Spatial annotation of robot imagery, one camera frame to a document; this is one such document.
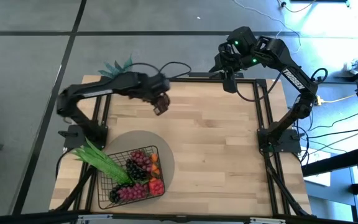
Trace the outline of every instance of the white cable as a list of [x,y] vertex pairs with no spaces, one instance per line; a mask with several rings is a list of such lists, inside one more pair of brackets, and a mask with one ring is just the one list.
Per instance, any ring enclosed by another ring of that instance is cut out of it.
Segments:
[[283,31],[283,28],[280,28],[280,31],[276,35],[276,39],[278,39],[278,35],[281,33],[281,31]]
[[336,141],[336,142],[333,142],[333,143],[331,143],[331,144],[329,144],[329,145],[327,145],[327,146],[322,147],[321,149],[316,150],[315,152],[318,152],[318,151],[320,151],[320,150],[323,150],[323,149],[327,148],[328,146],[332,146],[333,144],[336,144],[336,143],[338,143],[338,142],[344,141],[344,140],[349,139],[349,138],[351,138],[351,137],[354,137],[354,136],[356,136],[356,135],[358,135],[358,133],[355,133],[355,134],[353,134],[352,136],[349,136],[349,137],[346,137],[346,138],[344,138],[344,139],[341,139],[341,140],[338,140],[338,141]]
[[295,31],[295,30],[289,28],[289,27],[288,27],[283,21],[281,21],[280,19],[276,19],[276,18],[274,18],[274,17],[271,17],[270,15],[264,14],[263,12],[260,12],[259,10],[254,9],[254,8],[252,8],[252,7],[245,7],[245,6],[243,6],[241,3],[237,2],[237,0],[233,0],[233,1],[234,1],[238,6],[244,8],[244,9],[248,9],[248,10],[257,12],[257,13],[263,15],[263,16],[267,16],[269,19],[281,23],[285,28],[287,28],[287,29],[291,30],[292,32],[296,33],[296,34],[298,35],[299,47],[298,47],[298,50],[296,50],[296,52],[293,52],[293,53],[296,54],[296,53],[299,52],[299,50],[301,49],[302,44],[301,44],[301,35],[300,35],[297,31]]

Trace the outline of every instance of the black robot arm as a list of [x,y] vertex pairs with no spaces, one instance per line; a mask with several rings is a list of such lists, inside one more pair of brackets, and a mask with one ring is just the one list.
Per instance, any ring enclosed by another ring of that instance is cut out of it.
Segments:
[[170,100],[165,92],[169,89],[169,80],[162,73],[153,77],[137,72],[121,73],[114,79],[103,77],[99,82],[70,85],[58,96],[57,113],[63,117],[70,117],[81,127],[85,137],[93,142],[99,142],[105,138],[105,129],[89,120],[77,107],[77,102],[91,97],[119,94],[150,103],[154,106],[154,113],[160,115],[168,110]]
[[257,64],[278,70],[300,92],[291,110],[280,121],[258,132],[260,148],[269,151],[269,146],[273,145],[277,151],[299,151],[298,139],[294,139],[296,132],[288,127],[297,119],[309,116],[318,85],[292,60],[284,41],[264,36],[256,39],[249,27],[240,27],[229,35],[227,42],[219,46],[215,66],[210,72],[224,70],[221,72],[224,90],[236,93],[233,73]]

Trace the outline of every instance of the wire basket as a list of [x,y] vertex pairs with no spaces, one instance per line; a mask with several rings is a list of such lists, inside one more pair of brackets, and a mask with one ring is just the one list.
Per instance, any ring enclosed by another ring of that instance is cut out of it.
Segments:
[[[128,151],[124,151],[124,152],[118,152],[118,153],[114,153],[114,154],[110,154],[108,155],[114,162],[116,162],[117,164],[119,164],[124,170],[126,170],[126,160],[131,158],[131,152],[134,151],[144,151],[146,154],[156,154],[157,155],[157,165],[160,169],[160,179],[163,182],[163,175],[162,175],[162,167],[161,167],[161,163],[160,163],[160,155],[158,154],[158,149],[155,146],[147,146],[147,147],[142,147],[142,148],[138,148],[138,149],[132,149],[132,150],[128,150]],[[99,208],[100,209],[109,209],[109,208],[113,208],[113,207],[117,207],[117,206],[121,206],[121,205],[127,205],[130,203],[134,203],[134,202],[140,202],[143,200],[147,200],[150,198],[155,198],[155,197],[159,197],[162,196],[165,193],[165,184],[163,185],[164,187],[164,191],[162,195],[151,195],[150,191],[147,192],[147,195],[145,198],[141,198],[141,199],[136,199],[136,200],[131,200],[128,202],[118,202],[118,203],[114,203],[111,202],[109,199],[109,194],[110,191],[112,191],[112,189],[118,184],[116,181],[112,180],[112,178],[108,177],[104,172],[101,172],[100,170],[98,170],[98,202],[99,202]]]

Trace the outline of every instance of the green leaves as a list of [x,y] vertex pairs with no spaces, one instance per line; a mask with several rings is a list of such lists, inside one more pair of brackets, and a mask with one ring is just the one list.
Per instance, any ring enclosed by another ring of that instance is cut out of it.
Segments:
[[105,70],[99,70],[98,72],[105,77],[114,78],[120,73],[129,72],[132,70],[132,67],[130,67],[130,65],[132,65],[132,55],[129,56],[129,59],[125,62],[123,68],[121,68],[117,61],[114,62],[114,67],[107,62],[105,62],[104,64],[109,71],[107,72]]
[[88,144],[87,146],[81,146],[72,151],[72,154],[79,157],[78,160],[91,164],[119,184],[132,183],[132,180],[121,166],[117,165],[104,152],[96,148],[88,139],[86,139],[86,143]]

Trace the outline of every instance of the wooden table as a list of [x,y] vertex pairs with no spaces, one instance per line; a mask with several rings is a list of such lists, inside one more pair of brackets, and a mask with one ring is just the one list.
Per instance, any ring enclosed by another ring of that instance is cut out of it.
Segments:
[[[86,75],[83,83],[99,79],[99,76]],[[120,206],[101,210],[95,187],[91,211],[270,216],[272,211],[264,159],[258,152],[256,129],[259,125],[255,103],[226,93],[221,83],[171,84],[168,95],[172,104],[163,115],[154,115],[152,106],[140,100],[114,95],[107,123],[110,129],[108,142],[132,130],[151,131],[164,138],[175,159],[175,175],[166,193],[144,207]],[[267,84],[269,88],[272,81],[267,80]],[[238,87],[245,97],[254,98],[252,85],[238,84]],[[273,120],[278,121],[287,112],[280,82],[269,98]],[[80,101],[78,107],[91,118],[94,104],[95,98],[90,98]],[[261,101],[261,104],[267,127],[264,102]],[[299,161],[289,153],[280,155],[286,186],[303,209],[310,213]],[[59,206],[78,182],[82,163],[74,158],[74,155],[68,154],[62,160],[50,202],[51,209]],[[276,185],[275,190],[279,212],[283,213]],[[85,207],[87,191],[86,185],[80,208]]]

